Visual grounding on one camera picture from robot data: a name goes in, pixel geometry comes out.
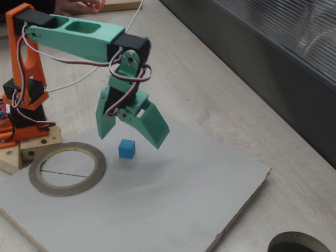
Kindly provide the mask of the person's bare hand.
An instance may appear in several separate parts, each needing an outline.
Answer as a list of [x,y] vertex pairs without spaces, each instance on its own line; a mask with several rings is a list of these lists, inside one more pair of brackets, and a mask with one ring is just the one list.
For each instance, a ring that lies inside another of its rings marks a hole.
[[56,0],[53,13],[56,15],[71,16],[72,14],[97,14],[99,12],[97,9],[91,9],[85,3],[97,6],[101,4],[101,1]]

